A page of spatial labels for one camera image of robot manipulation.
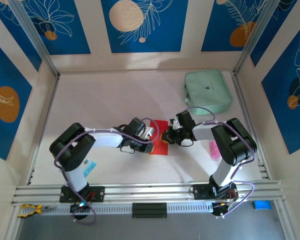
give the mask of yellow pliers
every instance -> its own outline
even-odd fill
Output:
[[[28,214],[19,214],[18,217],[19,218],[27,218],[27,217],[30,217],[34,214],[42,214],[44,211],[47,211],[47,210],[50,210],[50,209],[54,209],[56,208],[57,206],[43,206],[43,205],[32,205],[32,204],[24,204],[24,205],[21,205],[20,208],[21,209],[24,209],[24,208],[33,208],[34,211],[28,213]]]

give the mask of red paper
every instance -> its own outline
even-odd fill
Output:
[[[153,143],[153,151],[152,153],[149,154],[153,154],[153,155],[168,155],[168,144],[162,142],[161,139],[161,134],[164,133],[165,131],[168,130],[168,121],[163,121],[163,120],[154,120],[156,122],[156,124],[158,124],[159,127],[159,137],[154,141]],[[156,125],[151,122],[150,126],[153,127],[155,130],[156,129]],[[153,136],[150,137],[150,139],[154,139],[155,136],[157,135],[157,132],[154,132]]]

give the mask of gray floor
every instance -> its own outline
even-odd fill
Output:
[[[210,213],[170,214],[165,219],[100,215],[92,226],[70,216],[38,216],[21,220],[17,240],[283,240],[276,210],[254,210],[245,202],[225,219]]]

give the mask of pink object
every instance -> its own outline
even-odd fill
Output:
[[[209,144],[210,144],[211,157],[214,159],[218,159],[221,155],[220,155],[220,151],[219,151],[216,141],[210,141]]]

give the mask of white floor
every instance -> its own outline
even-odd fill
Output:
[[[71,124],[109,129],[128,124],[134,117],[169,120],[187,108],[184,102],[184,76],[191,70],[117,71],[61,75],[35,163],[32,185],[59,185],[65,181],[53,165],[50,144]],[[238,98],[229,72],[223,72],[233,96],[227,112],[218,121],[238,118],[244,124]],[[194,116],[197,123],[211,116]],[[89,174],[90,184],[138,184],[206,182],[219,161],[209,155],[209,141],[192,147],[168,146],[168,156],[118,148],[94,148],[87,158],[97,166]],[[258,164],[246,165],[236,180],[261,180]]]

